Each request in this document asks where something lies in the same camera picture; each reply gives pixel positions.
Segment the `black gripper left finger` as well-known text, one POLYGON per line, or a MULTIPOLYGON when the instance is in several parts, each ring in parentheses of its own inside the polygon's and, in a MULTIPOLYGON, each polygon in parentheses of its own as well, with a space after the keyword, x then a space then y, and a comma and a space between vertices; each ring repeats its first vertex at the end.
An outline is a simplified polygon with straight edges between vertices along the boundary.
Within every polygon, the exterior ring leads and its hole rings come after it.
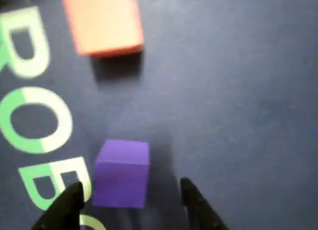
POLYGON ((83 208, 83 185, 67 187, 32 227, 33 230, 79 230, 83 208))

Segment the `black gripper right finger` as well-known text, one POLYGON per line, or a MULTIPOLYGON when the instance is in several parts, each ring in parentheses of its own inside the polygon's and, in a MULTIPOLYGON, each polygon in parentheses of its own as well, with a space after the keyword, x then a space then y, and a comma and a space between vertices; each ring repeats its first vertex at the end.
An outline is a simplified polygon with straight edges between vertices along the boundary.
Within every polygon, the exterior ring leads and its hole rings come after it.
POLYGON ((228 230, 196 185, 187 177, 180 180, 182 204, 187 209, 191 230, 228 230))

